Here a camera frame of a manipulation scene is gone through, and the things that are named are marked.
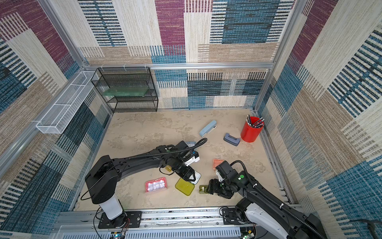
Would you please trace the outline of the small green two-compartment pillbox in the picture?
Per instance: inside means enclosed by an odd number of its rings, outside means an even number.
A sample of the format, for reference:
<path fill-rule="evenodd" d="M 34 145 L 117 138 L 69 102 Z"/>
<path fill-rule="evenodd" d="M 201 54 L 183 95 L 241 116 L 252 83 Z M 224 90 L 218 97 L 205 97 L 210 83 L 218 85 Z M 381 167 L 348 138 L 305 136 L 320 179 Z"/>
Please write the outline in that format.
<path fill-rule="evenodd" d="M 208 194 L 209 193 L 208 186 L 207 185 L 200 185 L 199 186 L 199 193 L 200 194 Z"/>

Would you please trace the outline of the white pillbox with green lid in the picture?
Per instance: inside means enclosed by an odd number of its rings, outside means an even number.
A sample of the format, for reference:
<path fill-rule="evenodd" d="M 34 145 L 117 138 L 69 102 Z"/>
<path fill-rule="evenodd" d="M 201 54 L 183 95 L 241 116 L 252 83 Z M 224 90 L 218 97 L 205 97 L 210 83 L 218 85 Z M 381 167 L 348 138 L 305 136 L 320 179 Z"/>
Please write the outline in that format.
<path fill-rule="evenodd" d="M 183 193 L 184 195 L 190 196 L 195 188 L 195 185 L 201 179 L 201 176 L 202 175 L 200 173 L 196 172 L 196 181 L 194 182 L 185 181 L 182 178 L 180 178 L 178 182 L 175 184 L 175 188 L 179 190 L 181 193 Z"/>

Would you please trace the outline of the pink pillbox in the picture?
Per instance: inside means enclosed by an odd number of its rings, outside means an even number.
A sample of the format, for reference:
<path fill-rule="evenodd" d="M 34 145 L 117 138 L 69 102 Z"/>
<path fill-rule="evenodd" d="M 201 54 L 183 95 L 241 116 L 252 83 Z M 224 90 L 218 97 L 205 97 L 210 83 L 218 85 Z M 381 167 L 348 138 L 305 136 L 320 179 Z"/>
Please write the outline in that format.
<path fill-rule="evenodd" d="M 145 183 L 146 193 L 156 192 L 164 189 L 167 189 L 167 180 L 165 177 L 150 180 Z"/>

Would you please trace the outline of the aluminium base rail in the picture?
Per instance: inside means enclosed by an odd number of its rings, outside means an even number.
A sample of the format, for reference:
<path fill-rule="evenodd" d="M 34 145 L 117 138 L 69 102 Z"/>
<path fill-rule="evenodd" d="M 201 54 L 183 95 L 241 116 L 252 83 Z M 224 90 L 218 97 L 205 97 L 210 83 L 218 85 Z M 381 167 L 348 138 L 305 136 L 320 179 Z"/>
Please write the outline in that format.
<path fill-rule="evenodd" d="M 221 207 L 132 209 L 130 225 L 101 229 L 100 211 L 62 212 L 51 239 L 276 239 L 270 226 L 228 224 Z"/>

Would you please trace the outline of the blue six-compartment pillbox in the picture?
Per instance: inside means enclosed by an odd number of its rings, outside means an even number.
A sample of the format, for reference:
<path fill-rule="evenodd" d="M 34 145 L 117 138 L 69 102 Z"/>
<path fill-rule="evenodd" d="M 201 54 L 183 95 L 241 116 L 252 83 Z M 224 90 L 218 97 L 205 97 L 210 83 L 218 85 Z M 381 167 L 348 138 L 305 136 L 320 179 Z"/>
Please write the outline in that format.
<path fill-rule="evenodd" d="M 188 146 L 188 147 L 193 147 L 196 145 L 196 142 L 195 141 L 185 141 L 185 144 Z"/>

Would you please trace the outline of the red pen cup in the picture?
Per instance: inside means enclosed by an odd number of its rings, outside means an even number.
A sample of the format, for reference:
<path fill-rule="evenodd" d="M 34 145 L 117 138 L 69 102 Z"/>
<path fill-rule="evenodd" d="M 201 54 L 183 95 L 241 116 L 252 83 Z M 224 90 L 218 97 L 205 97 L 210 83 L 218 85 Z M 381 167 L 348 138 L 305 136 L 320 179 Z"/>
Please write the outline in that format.
<path fill-rule="evenodd" d="M 245 142 L 252 143 L 259 136 L 260 132 L 265 126 L 263 118 L 247 116 L 246 123 L 244 124 L 241 132 L 241 139 Z"/>

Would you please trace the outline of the orange pillbox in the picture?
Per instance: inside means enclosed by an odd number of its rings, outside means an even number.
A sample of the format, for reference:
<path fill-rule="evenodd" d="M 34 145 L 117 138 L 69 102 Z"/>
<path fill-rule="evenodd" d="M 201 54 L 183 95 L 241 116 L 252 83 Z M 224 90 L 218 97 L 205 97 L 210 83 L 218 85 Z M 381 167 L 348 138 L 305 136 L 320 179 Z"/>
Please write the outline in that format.
<path fill-rule="evenodd" d="M 222 159 L 214 159 L 213 165 L 212 165 L 213 170 L 216 170 L 216 167 L 219 166 L 223 162 L 224 162 L 224 160 L 222 160 Z"/>

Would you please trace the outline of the yellow two-compartment pillbox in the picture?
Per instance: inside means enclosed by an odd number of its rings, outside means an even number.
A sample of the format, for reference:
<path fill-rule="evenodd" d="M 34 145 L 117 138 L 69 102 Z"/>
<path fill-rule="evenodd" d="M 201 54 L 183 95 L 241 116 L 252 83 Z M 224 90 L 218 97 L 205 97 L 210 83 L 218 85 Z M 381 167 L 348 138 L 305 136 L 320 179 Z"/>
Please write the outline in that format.
<path fill-rule="evenodd" d="M 166 169 L 168 172 L 173 172 L 172 167 L 169 166 L 169 165 L 165 166 L 165 169 Z"/>

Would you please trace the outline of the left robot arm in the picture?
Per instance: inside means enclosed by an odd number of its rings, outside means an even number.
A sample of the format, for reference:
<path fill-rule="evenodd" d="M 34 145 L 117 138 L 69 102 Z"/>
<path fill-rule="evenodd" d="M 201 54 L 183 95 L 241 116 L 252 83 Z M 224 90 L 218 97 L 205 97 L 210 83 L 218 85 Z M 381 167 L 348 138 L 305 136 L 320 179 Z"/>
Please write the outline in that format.
<path fill-rule="evenodd" d="M 184 141 L 177 145 L 160 145 L 149 152 L 125 158 L 102 156 L 85 176 L 89 199 L 103 210 L 99 227 L 124 229 L 132 222 L 115 193 L 117 183 L 127 176 L 152 168 L 170 166 L 181 179 L 197 184 L 201 174 L 195 171 L 191 164 L 200 159 L 196 148 L 207 141 L 207 138 L 202 138 L 192 147 Z"/>

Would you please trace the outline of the light blue stapler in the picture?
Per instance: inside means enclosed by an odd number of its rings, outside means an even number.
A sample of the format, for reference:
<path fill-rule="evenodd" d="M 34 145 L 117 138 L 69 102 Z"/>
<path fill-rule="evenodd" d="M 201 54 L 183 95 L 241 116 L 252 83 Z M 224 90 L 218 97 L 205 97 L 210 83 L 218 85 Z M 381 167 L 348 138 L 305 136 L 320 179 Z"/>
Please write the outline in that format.
<path fill-rule="evenodd" d="M 217 127 L 217 121 L 212 120 L 209 124 L 207 124 L 199 133 L 201 137 L 204 137 L 206 134 L 210 133 Z"/>

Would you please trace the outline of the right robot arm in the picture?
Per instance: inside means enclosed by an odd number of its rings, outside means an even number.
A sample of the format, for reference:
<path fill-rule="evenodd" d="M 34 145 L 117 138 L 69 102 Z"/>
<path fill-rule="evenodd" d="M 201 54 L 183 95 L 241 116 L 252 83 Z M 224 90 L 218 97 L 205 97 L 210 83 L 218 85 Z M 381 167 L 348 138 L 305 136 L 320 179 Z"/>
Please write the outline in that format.
<path fill-rule="evenodd" d="M 278 239 L 326 239 L 322 222 L 314 215 L 308 216 L 284 203 L 248 173 L 237 172 L 227 161 L 216 166 L 217 178 L 209 182 L 209 193 L 230 199 L 235 193 L 242 199 L 235 206 L 236 217 L 244 223 L 254 223 Z"/>

